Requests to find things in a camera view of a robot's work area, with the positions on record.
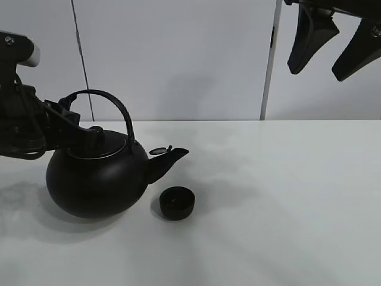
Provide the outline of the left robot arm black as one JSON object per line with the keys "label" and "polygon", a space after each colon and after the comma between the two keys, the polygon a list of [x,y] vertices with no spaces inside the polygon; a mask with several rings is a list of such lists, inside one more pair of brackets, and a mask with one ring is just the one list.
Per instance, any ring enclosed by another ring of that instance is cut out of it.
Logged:
{"label": "left robot arm black", "polygon": [[39,48],[24,35],[1,32],[1,155],[36,160],[47,151],[93,151],[102,131],[79,126],[70,111],[73,99],[41,101],[33,86],[22,83],[17,66],[36,67]]}

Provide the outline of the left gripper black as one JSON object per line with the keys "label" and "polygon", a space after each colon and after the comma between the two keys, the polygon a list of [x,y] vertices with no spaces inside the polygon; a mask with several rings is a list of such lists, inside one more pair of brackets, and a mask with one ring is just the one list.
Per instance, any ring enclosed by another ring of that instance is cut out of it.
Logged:
{"label": "left gripper black", "polygon": [[41,101],[32,86],[19,76],[1,79],[1,156],[36,160],[47,151],[94,149],[104,141],[100,126],[79,126],[80,114],[71,103],[86,90],[73,92],[58,102]]}

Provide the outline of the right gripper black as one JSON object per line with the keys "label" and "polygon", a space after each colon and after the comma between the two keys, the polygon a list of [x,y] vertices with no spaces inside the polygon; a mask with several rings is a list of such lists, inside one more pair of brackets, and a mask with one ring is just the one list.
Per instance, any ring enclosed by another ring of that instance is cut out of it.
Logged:
{"label": "right gripper black", "polygon": [[288,59],[292,74],[299,74],[314,54],[339,34],[334,11],[362,18],[332,67],[336,79],[342,82],[380,58],[380,0],[285,0],[285,4],[306,4],[298,8],[295,40]]}

